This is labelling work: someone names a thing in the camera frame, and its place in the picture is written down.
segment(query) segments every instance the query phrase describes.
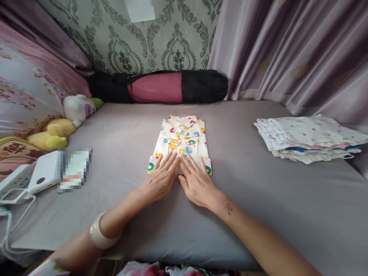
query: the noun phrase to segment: yellow plush toy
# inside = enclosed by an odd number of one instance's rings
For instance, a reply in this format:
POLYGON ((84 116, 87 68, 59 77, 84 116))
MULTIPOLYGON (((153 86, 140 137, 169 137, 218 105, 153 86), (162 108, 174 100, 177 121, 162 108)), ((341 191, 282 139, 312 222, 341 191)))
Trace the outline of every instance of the yellow plush toy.
POLYGON ((41 150, 51 152, 65 148, 68 145, 66 138, 76 130, 71 120, 55 119, 44 127, 44 132, 32 134, 26 140, 41 150))

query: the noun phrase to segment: mattress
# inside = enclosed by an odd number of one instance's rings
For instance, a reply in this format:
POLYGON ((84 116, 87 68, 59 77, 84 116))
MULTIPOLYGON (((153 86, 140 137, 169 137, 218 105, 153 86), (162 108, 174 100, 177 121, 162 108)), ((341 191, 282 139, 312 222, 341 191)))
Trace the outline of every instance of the mattress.
MULTIPOLYGON (((13 246, 56 250, 138 187, 146 177, 162 119, 169 115, 205 120, 215 185, 323 275, 368 271, 367 180, 341 159, 305 165, 273 157, 253 122, 291 114, 268 101, 105 104, 69 139, 70 147, 93 149, 88 182, 73 192, 57 194, 51 188, 40 193, 36 207, 14 232, 13 246)), ((259 268, 237 236, 210 211, 191 203, 178 182, 168 196, 125 227, 107 256, 259 268)))

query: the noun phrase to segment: stack of folded clothes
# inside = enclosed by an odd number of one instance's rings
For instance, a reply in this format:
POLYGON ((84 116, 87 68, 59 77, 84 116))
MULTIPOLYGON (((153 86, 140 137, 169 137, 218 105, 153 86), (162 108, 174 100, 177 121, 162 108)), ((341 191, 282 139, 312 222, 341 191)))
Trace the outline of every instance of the stack of folded clothes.
POLYGON ((257 119, 254 125, 273 156, 310 164, 335 158, 353 158, 368 143, 368 135, 341 126, 334 119, 284 117, 257 119))

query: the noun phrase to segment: curtain fold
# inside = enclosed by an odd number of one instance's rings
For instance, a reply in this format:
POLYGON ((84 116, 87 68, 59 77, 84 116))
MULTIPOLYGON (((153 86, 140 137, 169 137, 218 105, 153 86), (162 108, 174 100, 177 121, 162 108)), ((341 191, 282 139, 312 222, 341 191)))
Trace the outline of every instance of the curtain fold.
POLYGON ((36 0, 2 0, 2 20, 14 30, 64 61, 76 72, 93 74, 91 62, 36 0))
POLYGON ((209 69, 227 100, 273 100, 368 133, 368 2, 224 0, 209 69))

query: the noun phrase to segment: forearm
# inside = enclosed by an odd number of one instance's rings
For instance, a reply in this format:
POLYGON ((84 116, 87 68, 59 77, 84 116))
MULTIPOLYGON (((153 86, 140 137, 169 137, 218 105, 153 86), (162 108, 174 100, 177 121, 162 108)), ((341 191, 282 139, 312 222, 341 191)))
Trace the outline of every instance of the forearm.
POLYGON ((268 275, 320 275, 292 246, 223 193, 210 208, 240 238, 268 275))
MULTIPOLYGON (((137 191, 132 191, 124 200, 101 217, 101 233, 106 238, 117 237, 121 234, 126 223, 145 207, 142 195, 137 191)), ((84 274, 104 251, 93 245, 89 235, 90 226, 88 225, 74 239, 69 240, 56 250, 48 259, 55 259, 65 270, 84 274)))

